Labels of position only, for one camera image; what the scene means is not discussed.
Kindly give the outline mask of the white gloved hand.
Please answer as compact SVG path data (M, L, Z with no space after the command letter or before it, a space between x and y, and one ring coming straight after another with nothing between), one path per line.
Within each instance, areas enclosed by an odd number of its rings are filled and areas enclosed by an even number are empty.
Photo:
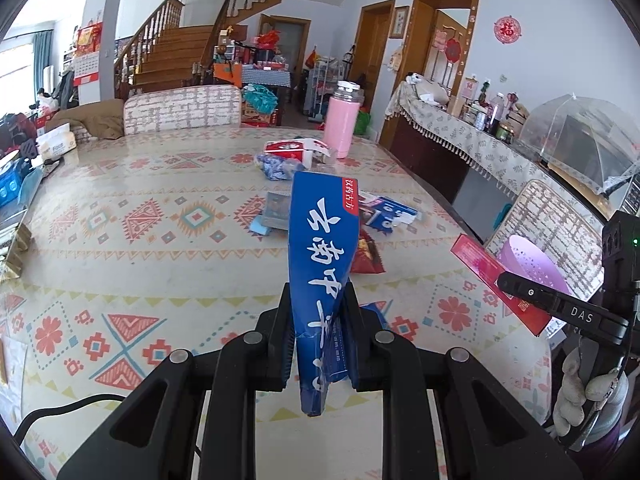
M574 348L562 364L562 386L556 398L552 419L556 434L565 437L571 429L579 427L585 420L584 405L587 401L598 403L606 399L599 418L594 424L587 444L604 438L620 421L624 403L628 393L628 378L625 373L617 377L617 372L595 377L585 385L579 378L580 358L579 348Z

